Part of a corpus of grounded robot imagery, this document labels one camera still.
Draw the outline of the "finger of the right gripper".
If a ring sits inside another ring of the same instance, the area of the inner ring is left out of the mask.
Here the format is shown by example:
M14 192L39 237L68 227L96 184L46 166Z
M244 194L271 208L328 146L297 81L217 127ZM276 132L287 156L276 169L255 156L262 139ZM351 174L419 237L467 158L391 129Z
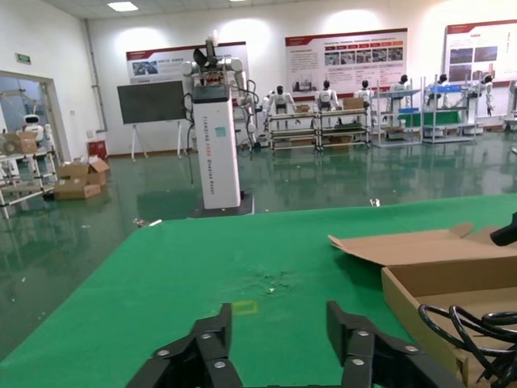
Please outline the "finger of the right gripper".
M499 247L505 247L515 243L517 241L516 216L511 218L511 222L507 226L493 231L490 234L490 238L491 241Z

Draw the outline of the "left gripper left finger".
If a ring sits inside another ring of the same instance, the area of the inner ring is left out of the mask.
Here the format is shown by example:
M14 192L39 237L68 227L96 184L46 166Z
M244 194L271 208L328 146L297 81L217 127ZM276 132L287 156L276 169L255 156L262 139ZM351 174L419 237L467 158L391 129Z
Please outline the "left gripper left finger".
M163 345L138 369L128 387L242 387L229 359L232 307L195 321L184 337Z

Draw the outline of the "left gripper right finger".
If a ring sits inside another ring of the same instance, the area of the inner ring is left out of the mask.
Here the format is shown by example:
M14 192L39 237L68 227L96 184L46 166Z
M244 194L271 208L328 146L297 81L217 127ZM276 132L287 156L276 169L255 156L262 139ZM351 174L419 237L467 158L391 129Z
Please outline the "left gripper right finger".
M326 303L326 331L340 366L341 387L462 387L422 348L380 331L367 317Z

